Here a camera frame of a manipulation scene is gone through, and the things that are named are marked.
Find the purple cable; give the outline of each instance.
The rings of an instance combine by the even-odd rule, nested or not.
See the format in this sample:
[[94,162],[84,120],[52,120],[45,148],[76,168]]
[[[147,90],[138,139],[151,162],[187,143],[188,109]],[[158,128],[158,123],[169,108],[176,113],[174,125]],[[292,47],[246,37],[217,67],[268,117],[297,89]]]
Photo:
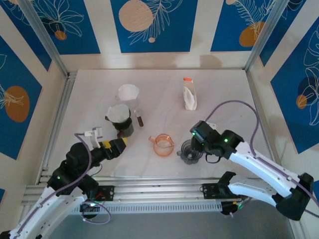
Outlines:
[[87,172],[90,170],[91,168],[91,164],[92,164],[92,154],[91,151],[89,149],[89,146],[86,144],[86,142],[80,137],[80,135],[84,135],[83,133],[75,133],[74,136],[77,137],[84,145],[84,147],[86,148],[86,150],[88,151],[89,154],[89,164],[88,167],[86,168],[85,172],[75,181],[73,181],[72,183],[69,183],[68,185],[56,190],[55,192],[51,193],[49,196],[47,196],[41,203],[40,203],[40,207],[36,207],[32,213],[30,213],[30,215],[27,217],[27,219],[25,220],[25,222],[21,225],[20,229],[17,231],[17,233],[21,233],[23,228],[25,227],[25,225],[31,220],[31,218],[33,217],[33,215],[43,206],[43,204],[45,204],[50,198],[52,198],[54,195],[58,194],[59,192],[73,186],[74,184],[78,183],[80,180],[82,180],[84,178],[84,176],[87,174]]
[[105,222],[101,222],[101,223],[87,220],[87,219],[84,217],[84,211],[85,211],[85,209],[88,208],[88,207],[87,207],[87,208],[85,208],[85,209],[82,211],[82,214],[81,214],[81,217],[83,218],[83,220],[84,220],[85,222],[91,223],[91,224],[95,224],[95,225],[105,225],[105,224],[107,224],[107,223],[110,222],[110,220],[111,220],[111,213],[109,212],[109,210],[108,210],[106,207],[104,207],[102,204],[99,204],[99,203],[94,202],[94,201],[85,201],[85,202],[83,202],[83,203],[87,203],[87,202],[91,202],[91,203],[97,204],[97,205],[99,205],[99,207],[104,208],[105,211],[108,213],[109,218],[108,218]]
[[[232,103],[232,102],[235,102],[235,103],[241,103],[241,104],[244,104],[246,106],[248,106],[255,114],[256,116],[256,119],[257,119],[257,123],[256,123],[256,127],[254,129],[254,132],[253,134],[251,135],[251,138],[250,138],[250,150],[252,151],[253,155],[256,156],[256,152],[254,150],[254,147],[253,147],[253,142],[254,142],[254,138],[255,138],[255,135],[257,133],[257,130],[258,130],[258,127],[259,127],[259,117],[258,117],[258,113],[256,112],[256,110],[248,103],[244,102],[244,101],[240,101],[240,100],[230,100],[230,101],[225,101],[225,102],[222,102],[220,103],[218,106],[215,107],[215,109],[210,113],[210,115],[206,118],[205,121],[207,121],[214,113],[215,111],[221,107],[222,105],[224,104],[227,104],[227,103]],[[276,168],[275,166],[273,166],[272,164],[268,163],[266,160],[262,159],[261,157],[257,157],[257,159],[259,161],[261,161],[262,163],[266,164],[268,167],[272,168],[273,170],[275,170],[277,173],[283,175],[284,177],[286,177],[286,179],[288,180],[289,178],[289,175],[286,174],[285,172],[283,172],[282,170]],[[319,207],[319,202],[317,201],[317,199],[313,196],[313,194],[311,192],[309,192],[303,185],[301,185],[299,182],[297,182],[295,179],[291,179],[291,181],[297,185],[298,187],[300,187],[305,193],[307,193],[307,195],[315,202],[315,204]],[[305,210],[305,212],[313,215],[314,217],[316,218],[319,218],[319,215],[313,213],[313,212],[310,212],[309,210]]]

